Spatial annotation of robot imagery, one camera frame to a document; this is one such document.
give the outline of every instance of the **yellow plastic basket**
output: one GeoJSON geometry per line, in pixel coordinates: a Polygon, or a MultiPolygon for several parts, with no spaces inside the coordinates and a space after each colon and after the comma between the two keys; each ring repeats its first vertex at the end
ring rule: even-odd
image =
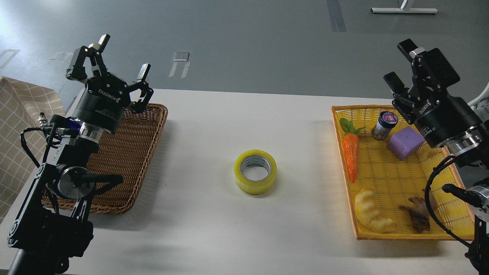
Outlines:
{"type": "MultiPolygon", "coordinates": [[[[399,160],[387,148],[387,142],[393,134],[409,126],[409,124],[392,106],[333,106],[331,111],[336,129],[336,140],[343,163],[343,176],[345,178],[350,214],[356,238],[358,240],[453,240],[431,218],[431,230],[417,233],[413,228],[409,212],[399,209],[400,205],[414,207],[408,201],[410,197],[424,197],[422,190],[433,171],[433,167],[439,164],[448,155],[448,152],[441,148],[432,149],[425,142],[416,154],[405,160],[399,160]],[[391,131],[388,139],[379,141],[372,137],[371,129],[375,126],[378,116],[382,111],[396,113],[399,117],[399,122],[391,131]],[[342,117],[352,120],[354,127],[357,129],[366,127],[358,135],[360,139],[360,150],[358,156],[358,174],[354,183],[350,182],[348,178],[343,149],[341,147],[344,132],[339,124],[339,119],[342,117]],[[379,211],[396,222],[397,230],[395,232],[386,234],[376,233],[363,226],[357,220],[353,201],[355,195],[364,187],[368,187],[374,191],[374,200],[379,211]]],[[[442,186],[446,183],[452,183],[460,187],[463,185],[453,165],[440,173],[431,186],[434,197],[439,205],[435,213],[440,221],[456,235],[464,240],[473,240],[473,215],[469,212],[464,202],[441,190],[442,186]]]]}

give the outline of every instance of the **jar lid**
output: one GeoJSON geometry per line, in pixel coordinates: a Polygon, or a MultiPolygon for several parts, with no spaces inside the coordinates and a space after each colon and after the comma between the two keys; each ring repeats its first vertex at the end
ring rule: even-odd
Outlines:
{"type": "Polygon", "coordinates": [[[393,112],[381,112],[380,116],[378,117],[378,122],[380,125],[389,129],[394,128],[398,121],[399,119],[397,115],[393,112]]]}

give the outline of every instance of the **toy bread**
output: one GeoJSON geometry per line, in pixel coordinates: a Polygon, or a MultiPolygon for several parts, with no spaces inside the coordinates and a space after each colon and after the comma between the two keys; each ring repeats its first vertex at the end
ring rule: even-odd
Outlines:
{"type": "Polygon", "coordinates": [[[394,232],[397,228],[392,219],[382,215],[377,209],[374,192],[371,189],[360,190],[355,196],[354,209],[360,223],[377,233],[394,232]]]}

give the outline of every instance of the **robotiq logo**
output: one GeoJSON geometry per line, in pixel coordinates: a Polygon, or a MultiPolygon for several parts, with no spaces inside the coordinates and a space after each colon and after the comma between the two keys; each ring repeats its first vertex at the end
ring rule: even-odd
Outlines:
{"type": "Polygon", "coordinates": [[[421,110],[419,110],[420,112],[420,115],[422,115],[424,113],[424,111],[426,111],[426,109],[428,109],[428,107],[431,106],[431,103],[428,101],[424,106],[423,108],[421,108],[421,110]]]}
{"type": "Polygon", "coordinates": [[[110,93],[103,91],[102,89],[98,89],[98,92],[103,94],[104,96],[114,100],[116,103],[119,103],[119,100],[121,100],[120,97],[115,97],[115,96],[111,95],[110,93]]]}

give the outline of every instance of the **woven basket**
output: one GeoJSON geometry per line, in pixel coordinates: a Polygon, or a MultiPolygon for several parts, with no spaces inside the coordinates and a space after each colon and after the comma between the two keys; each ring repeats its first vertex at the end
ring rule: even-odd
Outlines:
{"type": "MultiPolygon", "coordinates": [[[[413,228],[409,212],[399,209],[400,205],[414,206],[407,200],[410,197],[418,196],[424,198],[422,190],[426,186],[426,181],[433,171],[433,167],[438,165],[448,155],[448,152],[441,148],[432,149],[425,142],[416,154],[405,160],[399,160],[387,148],[387,142],[393,134],[409,126],[409,124],[392,106],[333,106],[331,111],[336,129],[340,157],[343,163],[343,175],[356,238],[453,240],[432,219],[430,219],[431,231],[417,233],[413,228]],[[391,131],[388,139],[379,141],[372,137],[371,129],[375,126],[382,111],[396,113],[399,117],[399,122],[391,131]],[[342,117],[352,120],[354,127],[357,129],[366,127],[358,135],[360,139],[360,152],[358,156],[358,174],[354,183],[348,178],[341,146],[344,132],[339,124],[339,119],[342,117]],[[368,187],[374,191],[375,204],[382,214],[396,222],[397,231],[386,234],[376,233],[357,221],[353,200],[355,195],[364,187],[368,187]]],[[[440,221],[456,235],[465,240],[473,240],[474,224],[472,215],[463,201],[441,190],[441,187],[446,183],[463,187],[462,180],[453,165],[439,174],[431,186],[439,205],[435,213],[440,221]]]]}
{"type": "MultiPolygon", "coordinates": [[[[165,125],[168,110],[160,104],[148,104],[145,112],[133,114],[126,109],[115,135],[103,134],[100,150],[92,154],[87,168],[93,174],[118,174],[124,182],[95,196],[91,213],[122,214],[133,207],[143,184],[148,165],[165,125]]],[[[73,209],[75,200],[58,198],[60,209],[73,209]]],[[[52,207],[44,196],[43,202],[52,207]]]]}

